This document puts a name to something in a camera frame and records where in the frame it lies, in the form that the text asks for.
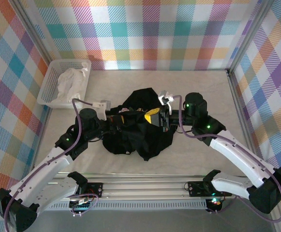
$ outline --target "colorful plaid fabric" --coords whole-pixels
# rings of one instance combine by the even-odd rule
[[[258,155],[281,166],[281,0],[274,2],[235,74]]]
[[[88,58],[96,70],[207,70],[226,68],[256,3],[35,0],[28,15],[56,58]]]
[[[47,111],[36,103],[46,70],[8,0],[0,0],[0,188],[16,184],[32,165]]]

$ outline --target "black cloth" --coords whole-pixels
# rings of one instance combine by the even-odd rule
[[[158,95],[152,88],[134,91],[128,99],[118,107],[112,108],[106,115],[123,115],[125,122],[116,134],[105,134],[104,147],[114,154],[138,154],[148,161],[150,158],[170,146],[177,126],[171,126],[169,131],[163,132],[162,127],[154,126],[146,121],[147,111],[161,106]]]

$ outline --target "black garment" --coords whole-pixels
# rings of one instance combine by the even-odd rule
[[[163,132],[162,128],[146,121],[145,112],[159,106],[158,95],[152,88],[134,91],[122,105],[107,112],[109,116],[123,115],[125,123],[115,135],[104,135],[104,147],[114,154],[130,154],[136,150],[145,161],[157,156],[172,144],[177,129],[177,126],[171,126],[169,131]],[[129,111],[119,113],[123,108]]]

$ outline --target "white table surface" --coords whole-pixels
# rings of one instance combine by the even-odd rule
[[[112,107],[115,107],[122,104],[134,90],[147,87],[152,87],[157,93],[165,89],[174,95],[181,94],[183,98],[190,92],[201,93],[208,103],[209,115],[222,122],[245,144],[224,71],[91,71],[85,100],[111,100]],[[173,103],[173,107],[178,109],[178,100]],[[36,164],[47,156],[55,142],[74,122],[74,110],[52,110]],[[102,142],[96,142],[90,143],[88,149],[62,171],[206,175],[213,169],[233,175],[242,174],[222,154],[203,142],[175,133],[173,144],[149,161],[144,161],[137,152],[114,155],[103,147]]]

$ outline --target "white plastic basket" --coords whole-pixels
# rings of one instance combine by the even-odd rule
[[[50,62],[45,78],[43,80],[37,102],[41,105],[47,105],[51,108],[73,108],[72,102],[67,103],[51,103],[58,95],[58,78],[69,68],[82,69],[82,63],[88,63],[88,71],[85,71],[85,81],[83,89],[80,89],[81,100],[84,100],[91,69],[91,61],[88,59],[57,59]],[[83,107],[83,103],[75,102],[78,109]]]

